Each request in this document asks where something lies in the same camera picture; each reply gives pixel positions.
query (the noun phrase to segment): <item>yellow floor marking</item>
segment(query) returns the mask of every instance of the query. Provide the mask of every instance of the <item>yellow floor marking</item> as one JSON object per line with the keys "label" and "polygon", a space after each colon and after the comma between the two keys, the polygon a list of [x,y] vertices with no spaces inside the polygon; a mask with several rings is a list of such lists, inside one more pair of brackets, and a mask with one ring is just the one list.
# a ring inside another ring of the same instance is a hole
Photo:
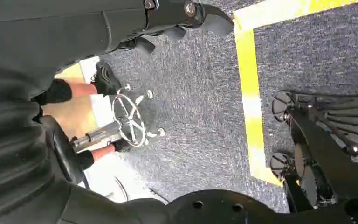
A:
{"label": "yellow floor marking", "polygon": [[242,30],[251,30],[357,2],[358,0],[266,0],[235,11],[234,18]]}
{"label": "yellow floor marking", "polygon": [[262,109],[253,30],[243,31],[236,26],[234,31],[245,113],[250,174],[269,183],[282,185],[272,174],[271,169],[265,166]]}
{"label": "yellow floor marking", "polygon": [[271,169],[266,167],[253,29],[357,2],[358,0],[266,0],[234,12],[249,167],[253,177],[282,186]]}

